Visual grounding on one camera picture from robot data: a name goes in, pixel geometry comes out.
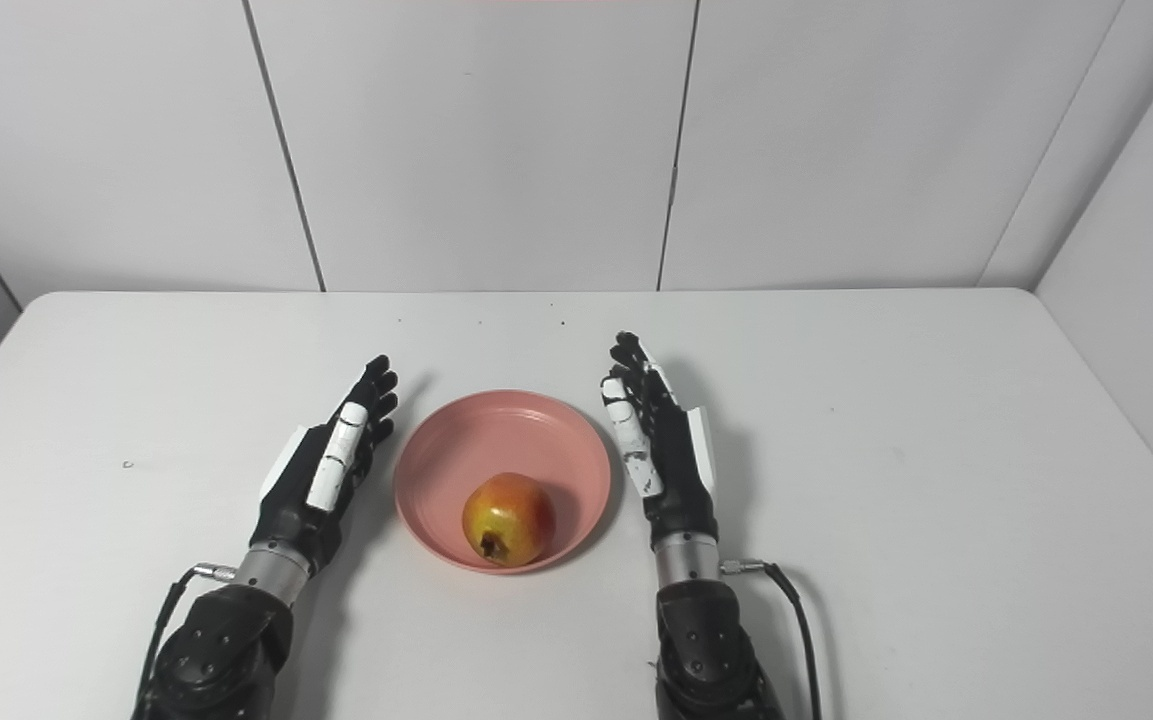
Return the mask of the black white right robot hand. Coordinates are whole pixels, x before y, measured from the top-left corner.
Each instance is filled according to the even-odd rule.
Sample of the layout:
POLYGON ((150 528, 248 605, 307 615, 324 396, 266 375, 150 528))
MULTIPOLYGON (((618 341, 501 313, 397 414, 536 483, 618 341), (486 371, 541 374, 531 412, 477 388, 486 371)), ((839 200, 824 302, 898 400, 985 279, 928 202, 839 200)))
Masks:
POLYGON ((684 407, 636 333, 616 333, 600 393, 630 482, 643 502, 650 547, 669 537, 716 541, 716 464, 707 410, 684 407))

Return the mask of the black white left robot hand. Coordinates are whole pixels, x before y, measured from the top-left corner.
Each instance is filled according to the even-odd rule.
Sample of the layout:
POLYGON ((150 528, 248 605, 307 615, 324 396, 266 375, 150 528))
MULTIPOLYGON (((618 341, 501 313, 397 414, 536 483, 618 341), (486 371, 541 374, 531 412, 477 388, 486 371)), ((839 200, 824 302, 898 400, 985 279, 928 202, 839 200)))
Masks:
POLYGON ((292 552, 310 578, 332 562, 349 503, 394 430, 397 384, 389 357, 375 357, 324 423, 293 433, 262 487, 255 550, 292 552))

